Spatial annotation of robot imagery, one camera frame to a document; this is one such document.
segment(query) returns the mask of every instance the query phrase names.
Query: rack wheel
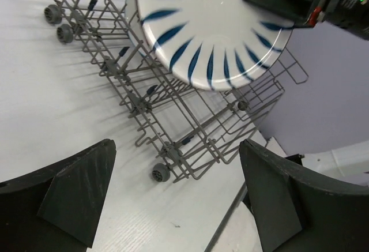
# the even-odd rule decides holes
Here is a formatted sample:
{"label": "rack wheel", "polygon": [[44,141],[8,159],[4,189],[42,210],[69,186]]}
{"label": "rack wheel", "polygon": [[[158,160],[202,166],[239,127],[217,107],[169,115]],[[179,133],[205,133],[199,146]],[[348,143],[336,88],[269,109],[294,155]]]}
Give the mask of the rack wheel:
{"label": "rack wheel", "polygon": [[165,164],[156,164],[152,169],[152,177],[157,182],[166,182],[171,177],[171,174]]}
{"label": "rack wheel", "polygon": [[240,111],[246,111],[246,110],[247,110],[247,107],[248,107],[248,102],[245,102],[245,101],[240,101],[240,102],[237,104],[237,108],[238,108]]}
{"label": "rack wheel", "polygon": [[71,43],[74,38],[74,32],[68,24],[62,24],[57,29],[57,37],[62,43]]}
{"label": "rack wheel", "polygon": [[62,22],[62,15],[57,5],[50,4],[44,9],[46,21],[50,24],[59,24]]}

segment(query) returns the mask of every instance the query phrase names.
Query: purple wall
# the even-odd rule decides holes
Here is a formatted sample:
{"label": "purple wall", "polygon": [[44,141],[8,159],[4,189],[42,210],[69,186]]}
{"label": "purple wall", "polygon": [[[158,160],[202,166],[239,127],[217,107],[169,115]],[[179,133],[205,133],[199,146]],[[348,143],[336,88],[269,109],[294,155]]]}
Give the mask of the purple wall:
{"label": "purple wall", "polygon": [[293,32],[288,48],[310,78],[286,93],[261,125],[287,154],[317,153],[369,140],[369,42],[329,24]]}

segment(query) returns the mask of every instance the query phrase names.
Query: gray wire rack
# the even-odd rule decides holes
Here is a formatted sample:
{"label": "gray wire rack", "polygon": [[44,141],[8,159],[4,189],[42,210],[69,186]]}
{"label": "gray wire rack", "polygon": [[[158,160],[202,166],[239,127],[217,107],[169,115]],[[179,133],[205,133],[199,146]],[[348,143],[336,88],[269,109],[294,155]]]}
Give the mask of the gray wire rack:
{"label": "gray wire rack", "polygon": [[[131,28],[133,18],[124,17],[124,0],[54,2],[44,10],[46,20],[52,25],[64,20],[57,28],[57,38],[65,44],[81,42],[82,51],[99,68],[97,74],[107,78],[120,105],[127,108],[127,118],[137,122],[135,145],[152,145],[161,160],[152,170],[158,182],[169,180],[171,174],[174,183],[189,177],[198,180],[215,163],[230,164],[238,155],[241,140],[255,134],[255,124],[267,117],[285,92],[278,76],[288,73],[296,84],[308,79],[293,58],[289,65],[278,60],[281,72],[272,72],[272,67],[247,89],[201,91],[174,78],[147,50]],[[288,50],[284,53],[292,56]],[[290,72],[296,66],[306,77],[302,81]],[[176,122],[186,130],[173,132],[163,118],[168,108],[176,112]],[[207,114],[200,115],[197,109]]]}

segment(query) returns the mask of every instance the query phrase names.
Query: white table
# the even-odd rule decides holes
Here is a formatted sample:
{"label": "white table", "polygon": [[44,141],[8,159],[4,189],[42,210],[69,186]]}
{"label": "white table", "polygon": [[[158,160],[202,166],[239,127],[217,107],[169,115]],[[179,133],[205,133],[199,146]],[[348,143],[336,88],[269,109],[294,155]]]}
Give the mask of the white table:
{"label": "white table", "polygon": [[134,146],[135,121],[80,43],[57,41],[43,17],[51,2],[0,4],[0,182],[111,138],[118,153],[92,250],[203,251],[243,182],[239,160],[199,181],[151,180],[153,147]]}

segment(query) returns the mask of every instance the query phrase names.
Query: blue striped plate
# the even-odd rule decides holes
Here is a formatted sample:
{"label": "blue striped plate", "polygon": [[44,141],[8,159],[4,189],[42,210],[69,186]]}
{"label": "blue striped plate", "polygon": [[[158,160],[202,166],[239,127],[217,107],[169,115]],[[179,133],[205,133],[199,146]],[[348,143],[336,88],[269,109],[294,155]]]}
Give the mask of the blue striped plate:
{"label": "blue striped plate", "polygon": [[293,23],[243,0],[137,0],[150,49],[196,88],[224,91],[261,76],[284,49]]}

